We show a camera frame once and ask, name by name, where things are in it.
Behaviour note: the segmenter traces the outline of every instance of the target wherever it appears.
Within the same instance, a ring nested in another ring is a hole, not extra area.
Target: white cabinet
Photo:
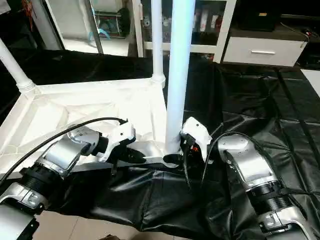
[[[306,44],[293,40],[230,37],[223,61],[292,67]]]
[[[162,0],[162,36],[164,51],[170,50],[173,0]],[[152,50],[151,0],[133,0],[134,23],[139,57]],[[220,63],[236,0],[196,0],[191,52],[214,54]]]

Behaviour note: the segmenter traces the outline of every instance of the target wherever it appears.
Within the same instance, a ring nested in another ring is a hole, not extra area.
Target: black plastic sheet
[[[36,84],[152,74],[149,59],[69,51],[32,55],[20,51],[16,56]],[[168,66],[169,60],[165,59],[167,77]],[[7,73],[1,79],[12,82]],[[167,89],[163,92],[166,98]],[[15,96],[17,92],[5,94]],[[230,130],[253,136],[271,156],[287,187],[320,190],[319,103],[318,95],[298,69],[218,65],[197,57],[190,60],[184,118],[195,117],[209,132],[223,123],[215,137]],[[109,169],[74,173],[57,192],[50,210],[192,239],[264,239],[235,174],[216,151],[212,157],[214,164],[208,168],[203,189],[199,185],[203,163],[199,161],[197,167],[189,169],[193,191],[189,191],[181,167],[124,167],[114,178]],[[295,198],[320,236],[319,197]]]

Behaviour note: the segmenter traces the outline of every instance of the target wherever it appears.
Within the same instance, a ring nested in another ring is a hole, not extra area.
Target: white drawer
[[[230,37],[223,61],[292,67],[305,46],[303,41]]]

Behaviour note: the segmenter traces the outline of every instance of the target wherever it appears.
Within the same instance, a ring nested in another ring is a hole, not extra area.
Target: floor
[[[128,56],[129,40],[127,38],[111,38],[110,40],[102,38],[101,45],[104,54],[115,56]],[[85,40],[76,40],[65,38],[63,40],[65,49],[84,53],[98,53],[95,43],[88,44]]]
[[[115,235],[121,240],[184,240],[163,232],[139,232],[133,227],[109,221],[66,216],[44,211],[37,216],[39,228],[33,240],[99,240],[107,235]]]

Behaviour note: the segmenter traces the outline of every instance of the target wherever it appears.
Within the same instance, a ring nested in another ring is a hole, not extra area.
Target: tile floor
[[[66,216],[44,211],[36,217],[40,223],[33,240],[99,240],[109,234],[121,240],[133,237],[139,240],[184,240],[163,232],[139,232],[131,226],[109,221],[86,219],[79,216]]]

